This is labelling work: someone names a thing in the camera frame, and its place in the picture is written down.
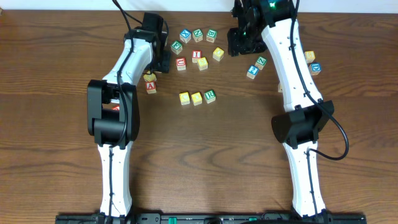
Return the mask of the yellow O block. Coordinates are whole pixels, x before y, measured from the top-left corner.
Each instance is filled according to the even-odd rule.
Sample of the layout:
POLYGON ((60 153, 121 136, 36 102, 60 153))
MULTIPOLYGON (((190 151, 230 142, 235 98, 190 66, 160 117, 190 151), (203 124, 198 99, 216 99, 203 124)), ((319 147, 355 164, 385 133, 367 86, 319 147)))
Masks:
POLYGON ((224 57, 224 50, 217 47, 214 51, 213 51, 213 58, 220 62, 222 60, 222 58, 224 57))

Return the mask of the green R block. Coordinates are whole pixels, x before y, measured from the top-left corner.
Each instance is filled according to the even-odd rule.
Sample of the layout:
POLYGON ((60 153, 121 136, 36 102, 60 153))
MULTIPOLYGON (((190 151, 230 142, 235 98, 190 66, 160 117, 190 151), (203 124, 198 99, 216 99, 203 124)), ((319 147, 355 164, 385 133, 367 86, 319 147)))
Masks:
POLYGON ((216 100, 216 95, 213 90, 204 92, 205 101, 209 104, 216 100))

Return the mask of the yellow C block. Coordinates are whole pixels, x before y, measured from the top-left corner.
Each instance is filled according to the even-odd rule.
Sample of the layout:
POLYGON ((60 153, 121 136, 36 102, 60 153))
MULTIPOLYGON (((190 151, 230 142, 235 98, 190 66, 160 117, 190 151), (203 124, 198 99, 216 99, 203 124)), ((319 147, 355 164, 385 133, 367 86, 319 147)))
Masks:
POLYGON ((179 94, 181 105, 189 105, 190 104, 190 95, 188 92, 183 92, 179 94))

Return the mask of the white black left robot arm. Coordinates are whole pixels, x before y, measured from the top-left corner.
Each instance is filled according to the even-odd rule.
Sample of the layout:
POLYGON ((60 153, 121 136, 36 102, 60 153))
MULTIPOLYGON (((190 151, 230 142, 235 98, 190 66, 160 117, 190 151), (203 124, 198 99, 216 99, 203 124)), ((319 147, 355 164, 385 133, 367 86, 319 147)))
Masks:
POLYGON ((111 71, 87 86, 88 132, 98 147, 103 198, 99 217, 123 222, 132 207, 129 163, 140 127, 137 84, 147 70, 167 72, 170 53, 166 31, 135 28, 124 36, 124 47, 111 71))

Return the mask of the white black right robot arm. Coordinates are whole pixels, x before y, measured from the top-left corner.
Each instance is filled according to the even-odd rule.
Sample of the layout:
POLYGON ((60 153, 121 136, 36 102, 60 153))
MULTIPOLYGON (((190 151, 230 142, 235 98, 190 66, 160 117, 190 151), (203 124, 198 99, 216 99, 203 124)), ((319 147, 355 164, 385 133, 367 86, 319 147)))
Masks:
POLYGON ((257 54, 268 50, 282 90, 284 113, 271 119, 275 138, 289 160, 296 216, 320 215, 317 157, 320 131, 334 112, 313 82, 302 49, 296 5, 292 1, 235 1, 231 14, 238 26, 227 34, 228 53, 257 54))

